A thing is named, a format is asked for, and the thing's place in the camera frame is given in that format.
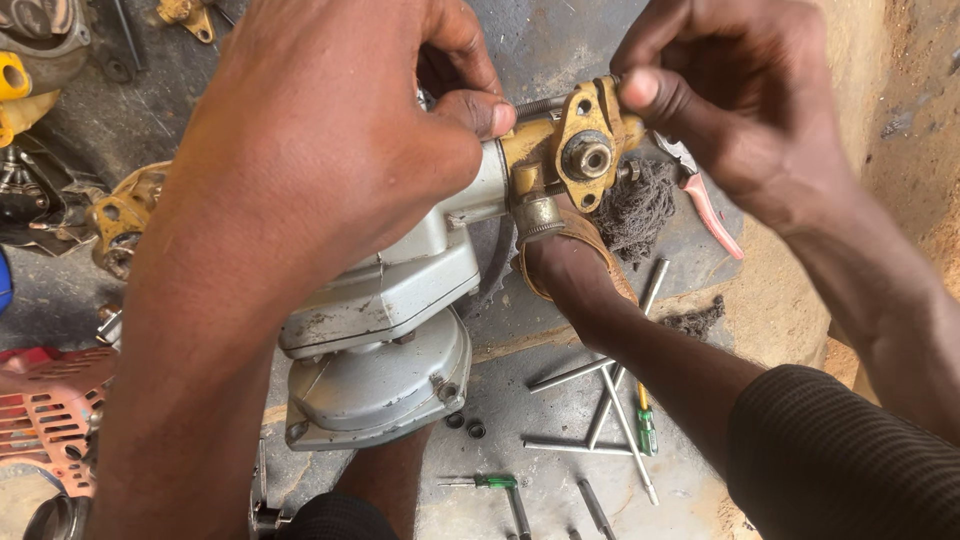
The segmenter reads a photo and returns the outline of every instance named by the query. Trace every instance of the foot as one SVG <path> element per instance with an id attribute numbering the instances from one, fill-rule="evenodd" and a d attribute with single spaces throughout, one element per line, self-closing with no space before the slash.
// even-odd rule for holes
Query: foot
<path id="1" fill-rule="evenodd" d="M 576 211 L 566 195 L 555 199 L 561 209 Z M 636 312 L 636 305 L 613 286 L 607 263 L 583 240 L 556 234 L 530 242 L 526 245 L 526 264 L 591 349 L 589 330 L 599 320 L 598 315 L 607 316 L 620 309 Z"/>

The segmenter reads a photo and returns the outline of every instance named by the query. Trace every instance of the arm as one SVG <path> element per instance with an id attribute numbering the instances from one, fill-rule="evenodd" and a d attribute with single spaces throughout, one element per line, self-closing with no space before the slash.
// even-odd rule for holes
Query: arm
<path id="1" fill-rule="evenodd" d="M 471 88 L 431 113 L 424 42 Z M 93 537 L 246 534 L 280 325 L 469 184 L 513 124 L 501 93 L 461 0 L 252 2 L 137 248 Z"/>
<path id="2" fill-rule="evenodd" d="M 653 0 L 611 68 L 625 106 L 784 238 L 884 406 L 960 444 L 960 307 L 854 180 L 825 34 L 806 2 Z"/>

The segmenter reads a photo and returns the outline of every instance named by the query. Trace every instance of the sandal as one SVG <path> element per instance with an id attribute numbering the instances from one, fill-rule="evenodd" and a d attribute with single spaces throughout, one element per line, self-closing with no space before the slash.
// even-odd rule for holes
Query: sandal
<path id="1" fill-rule="evenodd" d="M 603 257 L 607 263 L 607 271 L 610 273 L 610 279 L 613 281 L 613 286 L 616 287 L 616 292 L 620 293 L 620 296 L 635 305 L 639 305 L 636 294 L 633 288 L 630 287 L 630 283 L 627 282 L 627 277 L 623 274 L 620 264 L 613 258 L 613 254 L 610 253 L 607 246 L 604 245 L 603 239 L 600 237 L 600 232 L 597 231 L 596 226 L 584 217 L 583 214 L 577 212 L 560 209 L 560 216 L 564 220 L 564 229 L 560 231 L 559 234 L 583 240 L 593 249 L 600 252 L 600 256 Z M 530 290 L 534 291 L 534 294 L 543 298 L 543 300 L 553 302 L 550 295 L 547 294 L 538 283 L 537 277 L 532 275 L 530 269 L 527 268 L 526 248 L 526 244 L 520 246 L 520 254 L 510 261 L 510 265 L 523 275 L 523 280 L 527 283 L 527 286 L 530 287 Z"/>

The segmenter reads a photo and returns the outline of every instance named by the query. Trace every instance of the mounting hole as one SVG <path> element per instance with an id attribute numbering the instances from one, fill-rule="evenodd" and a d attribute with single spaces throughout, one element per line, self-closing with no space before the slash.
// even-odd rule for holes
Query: mounting hole
<path id="1" fill-rule="evenodd" d="M 464 415 L 459 412 L 454 412 L 453 414 L 446 417 L 444 423 L 446 426 L 452 430 L 458 430 L 464 426 Z"/>
<path id="2" fill-rule="evenodd" d="M 20 88 L 27 81 L 23 78 L 23 73 L 12 65 L 3 66 L 3 80 L 11 88 Z"/>
<path id="3" fill-rule="evenodd" d="M 437 396 L 443 401 L 451 400 L 456 397 L 457 390 L 458 388 L 456 384 L 448 384 L 447 386 L 441 388 L 439 392 L 437 392 Z"/>
<path id="4" fill-rule="evenodd" d="M 74 461 L 80 461 L 80 458 L 84 456 L 83 454 L 81 454 L 80 449 L 73 446 L 72 444 L 66 445 L 66 447 L 63 448 L 63 453 L 66 454 L 66 456 L 69 457 L 70 459 L 73 459 Z"/>
<path id="5" fill-rule="evenodd" d="M 107 217 L 107 219 L 116 221 L 120 219 L 120 209 L 118 209 L 114 205 L 106 205 L 104 207 L 104 215 Z"/>

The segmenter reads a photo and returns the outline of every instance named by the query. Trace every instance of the metal shaft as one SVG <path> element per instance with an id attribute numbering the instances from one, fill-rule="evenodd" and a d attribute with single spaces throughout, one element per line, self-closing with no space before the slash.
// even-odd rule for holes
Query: metal shaft
<path id="1" fill-rule="evenodd" d="M 600 374 L 603 375 L 603 382 L 607 385 L 607 391 L 610 392 L 611 396 L 616 397 L 616 390 L 613 388 L 613 379 L 610 377 L 610 372 L 606 369 L 600 370 Z M 630 452 L 634 455 L 634 461 L 636 461 L 636 467 L 640 471 L 640 478 L 643 479 L 643 489 L 647 492 L 647 497 L 650 499 L 650 503 L 653 506 L 660 504 L 660 499 L 657 498 L 657 491 L 654 489 L 654 484 L 650 481 L 650 475 L 647 474 L 646 467 L 643 466 L 643 459 L 640 457 L 640 449 L 636 447 L 636 441 L 634 440 L 633 430 L 630 429 L 630 423 L 627 422 L 627 415 L 623 413 L 623 406 L 620 405 L 620 400 L 614 399 L 613 401 L 613 410 L 616 411 L 616 419 L 620 421 L 620 427 L 623 429 L 623 434 L 627 437 L 627 444 L 630 446 Z"/>
<path id="2" fill-rule="evenodd" d="M 647 295 L 643 299 L 643 314 L 650 314 L 650 307 L 654 304 L 654 300 L 657 298 L 657 293 L 660 291 L 660 285 L 663 284 L 663 278 L 666 277 L 666 269 L 670 266 L 670 259 L 662 258 L 657 262 L 657 270 L 654 271 L 654 279 L 650 283 L 650 288 L 647 289 Z M 622 366 L 617 364 L 616 370 L 613 371 L 613 388 L 619 388 L 620 383 L 623 382 L 623 376 L 626 375 L 627 370 Z M 645 393 L 640 386 L 640 397 L 644 398 Z M 597 444 L 597 439 L 600 438 L 600 430 L 603 429 L 603 425 L 607 422 L 607 415 L 610 413 L 610 407 L 613 405 L 612 397 L 607 394 L 604 398 L 603 404 L 600 405 L 600 412 L 597 417 L 593 420 L 593 426 L 590 427 L 590 433 L 587 437 L 587 448 L 592 449 Z"/>
<path id="3" fill-rule="evenodd" d="M 558 385 L 558 384 L 563 384 L 564 382 L 567 382 L 568 380 L 574 380 L 574 379 L 576 379 L 576 378 L 578 378 L 578 377 L 580 377 L 580 376 L 582 376 L 582 375 L 585 375 L 585 374 L 587 374 L 587 373 L 590 373 L 591 371 L 600 369 L 600 368 L 602 368 L 602 367 L 607 367 L 607 366 L 609 366 L 610 364 L 612 364 L 612 363 L 614 363 L 614 362 L 615 362 L 615 360 L 613 360 L 612 358 L 600 358 L 599 360 L 597 360 L 597 361 L 595 361 L 595 362 L 592 362 L 592 363 L 589 363 L 589 364 L 585 365 L 584 367 L 578 367 L 578 368 L 575 369 L 575 370 L 568 371 L 568 372 L 566 372 L 566 373 L 564 373 L 564 374 L 562 374 L 562 375 L 558 375 L 557 377 L 554 377 L 554 378 L 552 378 L 552 379 L 547 379 L 547 380 L 545 380 L 545 381 L 543 381 L 543 382 L 538 382 L 537 384 L 534 384 L 533 386 L 529 386 L 528 389 L 530 390 L 530 393 L 531 393 L 531 394 L 536 394 L 537 392 L 540 392 L 541 390 L 546 390 L 547 388 L 553 388 L 554 386 L 556 386 L 556 385 Z"/>
<path id="4" fill-rule="evenodd" d="M 523 448 L 531 450 L 554 450 L 560 452 L 579 452 L 582 454 L 609 454 L 609 455 L 633 455 L 629 449 L 617 448 L 615 446 L 595 446 L 593 449 L 587 448 L 583 444 L 554 443 L 547 441 L 523 441 Z"/>
<path id="5" fill-rule="evenodd" d="M 512 487 L 508 489 L 507 498 L 510 499 L 510 509 L 514 512 L 516 532 L 520 533 L 520 540 L 532 540 L 530 522 L 527 521 L 527 513 L 523 510 L 523 500 L 520 498 L 520 488 Z"/>
<path id="6" fill-rule="evenodd" d="M 597 501 L 597 496 L 593 493 L 590 482 L 582 479 L 577 482 L 577 487 L 580 488 L 580 494 L 584 496 L 584 503 L 587 504 L 590 517 L 593 518 L 593 524 L 597 526 L 597 530 L 607 540 L 616 540 L 616 537 L 613 536 L 613 529 L 610 527 L 610 521 L 607 520 L 607 514 L 603 513 L 603 508 L 600 507 L 600 502 Z"/>
<path id="7" fill-rule="evenodd" d="M 140 55 L 136 54 L 136 45 L 133 44 L 133 34 L 130 31 L 130 24 L 127 22 L 127 16 L 123 11 L 123 5 L 120 0 L 113 0 L 113 6 L 117 10 L 117 16 L 120 18 L 120 26 L 123 27 L 124 36 L 127 37 L 127 46 L 130 47 L 130 54 L 133 55 L 133 65 L 137 71 L 143 71 L 143 64 L 140 63 Z"/>

